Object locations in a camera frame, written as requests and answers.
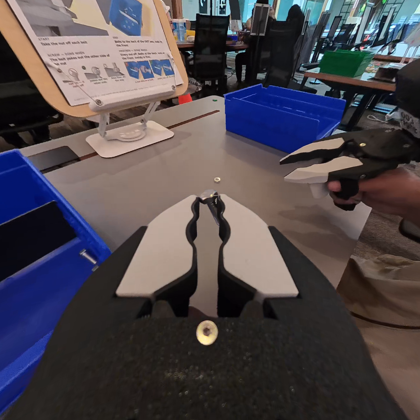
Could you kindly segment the brown wooden table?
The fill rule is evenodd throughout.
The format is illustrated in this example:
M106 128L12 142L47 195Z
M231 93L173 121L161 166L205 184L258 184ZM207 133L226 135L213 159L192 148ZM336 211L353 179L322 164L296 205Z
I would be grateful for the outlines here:
M341 123L340 127L344 131L352 131L357 128L360 118L363 116L365 110L373 103L374 99L379 100L384 98L385 95L394 93L396 89L395 83L373 79L368 73L363 73L361 76L351 78L341 75L320 73L319 68L313 68L304 73L299 87L301 91L305 88L308 79L318 79L329 87L337 88L338 90L345 92L345 111L349 109L356 96L362 95L359 105L349 118L347 124Z

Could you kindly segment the person's right hand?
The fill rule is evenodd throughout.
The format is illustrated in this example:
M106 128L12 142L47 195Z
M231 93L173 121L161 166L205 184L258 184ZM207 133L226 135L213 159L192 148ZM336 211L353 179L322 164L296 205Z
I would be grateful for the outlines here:
M376 178L359 181L359 192L343 200L337 196L341 190L339 181L328 183L331 197L336 204L358 204L373 210L396 215L420 226L420 178L404 168L386 171Z

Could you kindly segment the black office chair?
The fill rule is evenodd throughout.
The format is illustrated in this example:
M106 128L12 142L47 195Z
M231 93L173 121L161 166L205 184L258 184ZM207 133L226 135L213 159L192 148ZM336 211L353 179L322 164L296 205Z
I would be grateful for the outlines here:
M301 38L305 16L294 4L285 21L273 21L268 30L269 65L263 87L287 88L296 68L297 43Z
M186 61L189 77L202 84L210 82L221 94L226 91L226 42L229 21L229 16L197 13L192 60Z

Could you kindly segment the green storage bin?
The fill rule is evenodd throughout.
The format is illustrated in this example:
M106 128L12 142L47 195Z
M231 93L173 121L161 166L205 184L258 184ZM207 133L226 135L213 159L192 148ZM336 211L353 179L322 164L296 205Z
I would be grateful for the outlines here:
M369 51L326 51L319 63L319 73L351 78L362 76L374 55Z

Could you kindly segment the dark flat tablet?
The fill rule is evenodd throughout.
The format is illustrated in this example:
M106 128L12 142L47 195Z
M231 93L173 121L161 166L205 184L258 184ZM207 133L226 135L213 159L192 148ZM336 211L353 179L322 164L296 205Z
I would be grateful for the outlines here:
M52 172L63 167L80 162L81 159L69 146L40 152L29 156L31 163L42 173Z

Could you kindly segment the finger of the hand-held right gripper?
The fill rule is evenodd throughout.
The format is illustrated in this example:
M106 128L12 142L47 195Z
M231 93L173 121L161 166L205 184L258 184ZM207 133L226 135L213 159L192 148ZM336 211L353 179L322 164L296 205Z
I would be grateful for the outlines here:
M284 177L286 182L291 183L324 183L330 172L341 170L346 163L346 156L335 158L326 163L312 164L306 167L297 167Z
M331 161L341 155L345 141L342 137L328 138L307 144L281 159L281 165L320 159L321 163Z

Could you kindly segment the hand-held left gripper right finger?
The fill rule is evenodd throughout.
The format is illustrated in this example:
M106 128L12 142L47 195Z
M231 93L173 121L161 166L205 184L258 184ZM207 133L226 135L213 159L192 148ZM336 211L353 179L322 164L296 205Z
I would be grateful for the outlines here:
M298 288L265 221L221 194L217 200L219 237L218 312L242 312L250 301L297 298Z

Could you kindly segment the silver bolt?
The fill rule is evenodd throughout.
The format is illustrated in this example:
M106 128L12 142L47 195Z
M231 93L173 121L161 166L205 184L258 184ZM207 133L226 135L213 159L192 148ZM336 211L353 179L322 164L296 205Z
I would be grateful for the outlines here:
M217 208L218 198L219 198L218 192L212 189L205 190L199 196L200 202L209 208L211 215L214 218L217 226L220 226L219 218L218 218L218 208Z
M97 261L97 259L93 256L93 255L91 255L86 249L82 249L80 252L79 252L79 255L82 257L82 258L84 258L85 260L87 260L87 261L89 261L91 264L92 264L92 266L93 266L93 268L92 268L92 270L95 270L95 268L94 267L97 267L98 266L98 261Z

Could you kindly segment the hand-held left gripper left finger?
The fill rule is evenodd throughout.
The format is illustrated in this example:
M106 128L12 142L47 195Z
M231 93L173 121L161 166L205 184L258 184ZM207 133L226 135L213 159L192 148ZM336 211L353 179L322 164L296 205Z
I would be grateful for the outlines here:
M188 314L197 288L199 207L199 198L190 195L149 223L116 290L118 297L163 300L175 314Z

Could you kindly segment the blue divided storage bin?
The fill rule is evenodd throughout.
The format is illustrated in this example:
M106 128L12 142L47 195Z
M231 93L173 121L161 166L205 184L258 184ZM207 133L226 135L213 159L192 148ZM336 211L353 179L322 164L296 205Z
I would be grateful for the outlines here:
M23 393L66 306L111 254L17 149L0 156L0 411Z

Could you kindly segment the white document stand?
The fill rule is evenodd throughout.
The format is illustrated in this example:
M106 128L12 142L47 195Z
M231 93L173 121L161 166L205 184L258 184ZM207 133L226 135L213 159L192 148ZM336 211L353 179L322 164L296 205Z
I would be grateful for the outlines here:
M160 143L174 137L174 133L150 120L160 102L149 104L140 122L109 129L109 113L99 116L98 132L87 136L87 144L102 158L113 158Z

